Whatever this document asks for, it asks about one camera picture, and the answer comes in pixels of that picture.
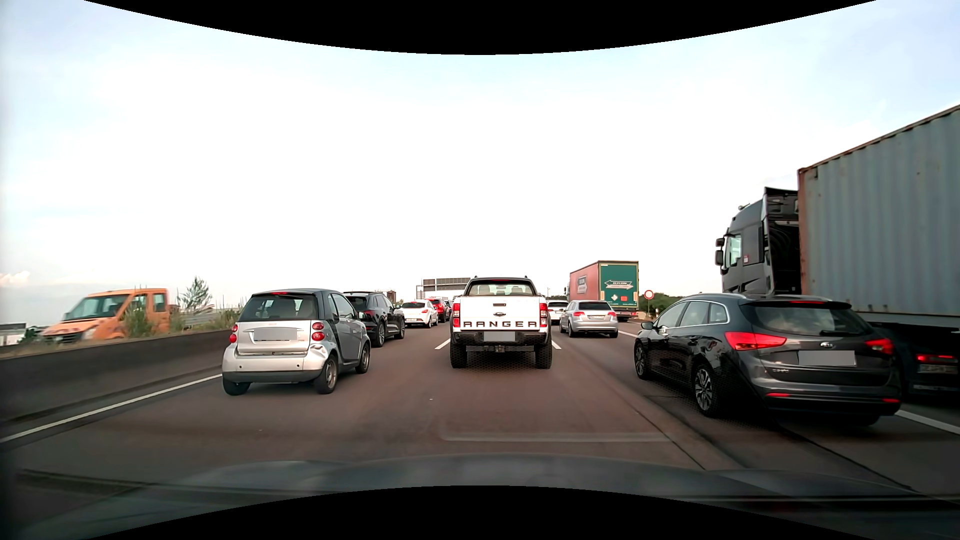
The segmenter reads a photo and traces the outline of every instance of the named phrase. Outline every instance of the car hood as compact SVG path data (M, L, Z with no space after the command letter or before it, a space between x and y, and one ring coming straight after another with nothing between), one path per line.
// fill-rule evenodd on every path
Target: car hood
M946 509L953 524L960 515L960 505L952 502L898 487L827 475L757 469L700 471L575 455L455 454L360 463L269 461L224 467L133 489L34 524L21 530L19 538L89 538L207 512L313 495L479 485L595 490L727 507L744 503L749 507L740 509L748 511L756 511L758 503L776 503L783 508L790 503L923 502L936 505L941 514ZM818 512L818 516L824 515L822 508ZM796 512L788 519L795 517ZM910 538L925 537L915 529L908 532Z

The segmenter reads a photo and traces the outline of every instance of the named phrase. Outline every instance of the ford ranger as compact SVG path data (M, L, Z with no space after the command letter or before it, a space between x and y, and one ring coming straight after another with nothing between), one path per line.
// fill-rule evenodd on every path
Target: ford ranger
M546 298L526 278L476 278L453 303L450 364L467 367L467 352L533 351L550 369L553 342Z

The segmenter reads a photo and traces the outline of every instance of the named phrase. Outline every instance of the highway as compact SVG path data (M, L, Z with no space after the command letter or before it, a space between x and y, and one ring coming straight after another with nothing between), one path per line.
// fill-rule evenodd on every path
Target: highway
M536 369L532 354L471 355L455 370L446 325L409 328L372 350L368 373L343 374L326 396L309 384L255 384L231 397L212 369L26 419L5 427L0 449L19 470L15 517L27 525L138 483L252 461L473 452L780 469L960 491L960 434L903 416L869 428L776 424L752 413L709 419L682 389L636 377L639 325L620 329L616 339L570 338L554 327L550 370ZM904 411L960 426L956 409L943 405Z

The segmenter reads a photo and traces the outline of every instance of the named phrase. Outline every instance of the silver smart car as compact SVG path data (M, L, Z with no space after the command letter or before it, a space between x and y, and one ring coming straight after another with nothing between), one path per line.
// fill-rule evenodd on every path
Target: silver smart car
M224 351L224 390L239 396L253 382L313 381L318 393L329 394L342 372L370 368L369 318L335 290L254 294Z

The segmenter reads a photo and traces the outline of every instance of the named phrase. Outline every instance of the truck cab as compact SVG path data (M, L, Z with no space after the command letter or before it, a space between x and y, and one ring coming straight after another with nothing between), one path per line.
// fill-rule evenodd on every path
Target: truck cab
M762 199L740 207L716 239L724 292L801 294L797 203L796 190L767 187Z

